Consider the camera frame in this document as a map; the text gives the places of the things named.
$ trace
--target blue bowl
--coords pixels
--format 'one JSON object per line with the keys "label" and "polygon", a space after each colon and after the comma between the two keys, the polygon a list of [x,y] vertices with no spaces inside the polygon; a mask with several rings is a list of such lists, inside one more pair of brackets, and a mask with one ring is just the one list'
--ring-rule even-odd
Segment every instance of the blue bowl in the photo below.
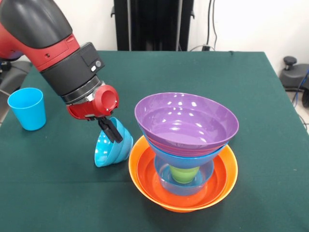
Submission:
{"label": "blue bowl", "polygon": [[179,196],[190,196],[199,192],[209,180],[214,170],[213,161],[210,160],[200,167],[197,175],[190,183],[180,184],[173,179],[169,165],[163,159],[156,156],[154,161],[154,166],[159,175],[162,187]]}
{"label": "blue bowl", "polygon": [[123,140],[120,143],[112,143],[105,133],[101,131],[94,156],[97,167],[105,167],[126,160],[133,147],[133,138],[129,131],[117,118],[112,117],[111,121],[123,137]]}
{"label": "blue bowl", "polygon": [[176,168],[194,168],[198,166],[202,166],[203,164],[213,160],[220,152],[221,150],[226,146],[220,147],[215,152],[212,152],[205,156],[199,156],[199,157],[182,157],[182,156],[175,156],[168,154],[159,148],[155,147],[151,142],[148,141],[149,146],[151,149],[155,152],[157,156],[159,156],[161,159],[163,159],[166,163],[170,164],[171,166],[174,166]]}

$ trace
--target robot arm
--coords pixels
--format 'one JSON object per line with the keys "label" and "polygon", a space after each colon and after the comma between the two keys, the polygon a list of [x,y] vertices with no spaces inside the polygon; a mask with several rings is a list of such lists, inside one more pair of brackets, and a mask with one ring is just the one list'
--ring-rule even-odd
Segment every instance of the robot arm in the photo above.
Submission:
{"label": "robot arm", "polygon": [[0,59],[26,55],[77,119],[98,120],[109,139],[122,137],[107,119],[118,107],[116,90],[96,73],[104,63],[92,43],[79,46],[53,0],[0,0]]}

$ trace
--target plastic bowl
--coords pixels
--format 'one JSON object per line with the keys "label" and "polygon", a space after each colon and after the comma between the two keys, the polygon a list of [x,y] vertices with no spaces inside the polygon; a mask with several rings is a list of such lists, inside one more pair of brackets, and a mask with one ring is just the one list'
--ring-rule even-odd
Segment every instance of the plastic bowl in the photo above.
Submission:
{"label": "plastic bowl", "polygon": [[239,129],[239,122],[229,109],[186,93],[150,95],[137,103],[135,118],[156,147],[185,157],[212,153]]}
{"label": "plastic bowl", "polygon": [[174,156],[171,154],[168,154],[164,151],[161,151],[157,147],[155,147],[152,143],[148,141],[148,144],[150,148],[155,152],[157,156],[159,156],[161,159],[163,159],[166,163],[169,165],[176,167],[176,168],[195,168],[198,166],[202,166],[203,164],[213,160],[219,153],[224,149],[225,146],[222,146],[215,152],[205,155],[205,156],[199,156],[199,157],[182,157],[182,156]]}
{"label": "plastic bowl", "polygon": [[105,133],[101,131],[94,156],[97,167],[105,167],[126,160],[133,147],[133,138],[129,131],[117,118],[112,117],[111,121],[123,137],[123,140],[120,143],[112,143]]}
{"label": "plastic bowl", "polygon": [[190,196],[199,192],[211,177],[214,169],[213,161],[211,160],[200,167],[199,172],[190,183],[180,184],[173,179],[169,165],[164,160],[156,156],[154,161],[155,170],[159,175],[162,187],[179,196]]}
{"label": "plastic bowl", "polygon": [[[147,143],[144,136],[142,136],[139,140],[137,140],[137,142],[132,148],[132,151],[129,157],[129,162],[128,162],[129,173],[130,173],[131,179],[134,185],[136,186],[136,188],[150,201],[173,212],[189,213],[195,210],[200,210],[200,209],[211,207],[219,203],[220,201],[222,201],[232,191],[233,187],[235,186],[236,180],[237,180],[237,176],[238,176],[237,160],[236,160],[236,157],[233,151],[227,145],[222,150],[222,152],[219,154],[219,156],[214,159],[214,162],[215,162],[214,174],[212,175],[210,180],[205,185],[205,188],[206,188],[205,190],[208,191],[211,187],[210,181],[216,177],[215,174],[216,174],[216,171],[218,171],[217,169],[218,165],[216,164],[216,162],[218,160],[222,160],[223,164],[221,165],[220,171],[218,173],[222,173],[222,171],[225,172],[225,170],[226,170],[226,173],[224,174],[225,177],[218,176],[217,180],[222,182],[223,180],[225,180],[225,178],[227,179],[226,181],[223,181],[226,184],[224,184],[224,187],[222,187],[223,189],[220,191],[218,196],[212,195],[212,197],[210,197],[211,195],[206,194],[205,198],[202,201],[200,201],[199,198],[198,200],[196,200],[197,198],[196,195],[192,195],[188,197],[177,196],[177,195],[169,193],[167,190],[161,187],[160,183],[158,183],[156,187],[148,189],[148,190],[152,190],[152,194],[149,194],[147,193],[147,191],[144,190],[144,188],[153,187],[154,182],[151,181],[152,178],[145,179],[144,184],[141,184],[139,179],[140,178],[143,179],[147,175],[147,173],[149,174],[150,170],[149,169],[141,170],[141,168],[138,169],[138,166],[139,166],[139,163],[144,158],[149,158],[151,160],[154,158],[154,156],[155,155],[152,152],[152,150],[149,149],[149,144]],[[147,168],[150,168],[150,169],[151,167],[153,167],[153,171],[152,171],[153,174],[150,175],[151,177],[155,177],[157,175],[153,163],[154,162],[152,160],[151,162],[152,165],[146,165],[145,162],[143,162],[143,165],[141,165],[141,167],[147,166]],[[161,192],[160,197],[154,194],[155,190],[158,190],[158,191],[160,190]],[[182,201],[188,200],[189,202],[187,202],[186,204],[187,206],[181,206],[181,204],[179,203],[181,201],[180,199]]]}

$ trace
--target dark green cloth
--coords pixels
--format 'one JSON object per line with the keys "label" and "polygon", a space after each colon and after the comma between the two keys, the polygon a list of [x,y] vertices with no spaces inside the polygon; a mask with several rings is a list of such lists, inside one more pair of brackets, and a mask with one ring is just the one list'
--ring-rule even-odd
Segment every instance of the dark green cloth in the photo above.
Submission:
{"label": "dark green cloth", "polygon": [[10,112],[0,128],[0,231],[308,231],[309,137],[264,53],[101,52],[99,77],[120,95],[117,117],[136,141],[134,107],[167,91],[230,108],[240,129],[230,142],[235,188],[219,204],[169,212],[132,183],[127,161],[94,165],[100,129],[73,119],[33,69],[23,87],[44,92],[47,123],[25,131]]}

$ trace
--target white wall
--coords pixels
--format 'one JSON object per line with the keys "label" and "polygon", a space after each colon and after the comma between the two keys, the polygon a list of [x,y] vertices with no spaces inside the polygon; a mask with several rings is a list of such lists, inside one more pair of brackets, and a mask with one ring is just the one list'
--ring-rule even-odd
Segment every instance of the white wall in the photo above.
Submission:
{"label": "white wall", "polygon": [[[91,41],[99,50],[116,50],[113,0],[55,0],[73,27],[79,43]],[[207,37],[208,0],[195,0],[189,49]],[[309,62],[309,0],[216,0],[219,51],[265,51],[277,73],[282,58]]]}
{"label": "white wall", "polygon": [[[208,2],[195,0],[189,48],[206,43]],[[308,9],[309,0],[216,0],[216,48],[265,51],[276,73],[284,66],[286,55],[309,63]]]}

